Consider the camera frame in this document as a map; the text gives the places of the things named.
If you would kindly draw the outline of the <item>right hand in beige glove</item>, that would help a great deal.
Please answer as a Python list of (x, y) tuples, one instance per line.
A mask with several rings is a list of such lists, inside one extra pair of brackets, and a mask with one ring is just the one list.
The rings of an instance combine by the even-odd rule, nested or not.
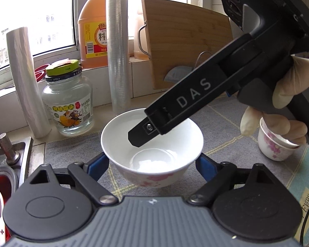
[[(274, 89), (272, 103), (275, 108), (281, 109), (291, 102), (295, 95), (309, 88), (309, 59), (294, 57), (294, 65), (280, 80)], [(269, 130), (282, 136), (288, 141), (304, 145), (307, 142), (308, 128), (303, 122), (289, 120), (278, 114), (266, 114), (253, 107), (246, 108), (240, 123), (240, 131), (244, 136), (253, 134), (260, 119), (264, 119)]]

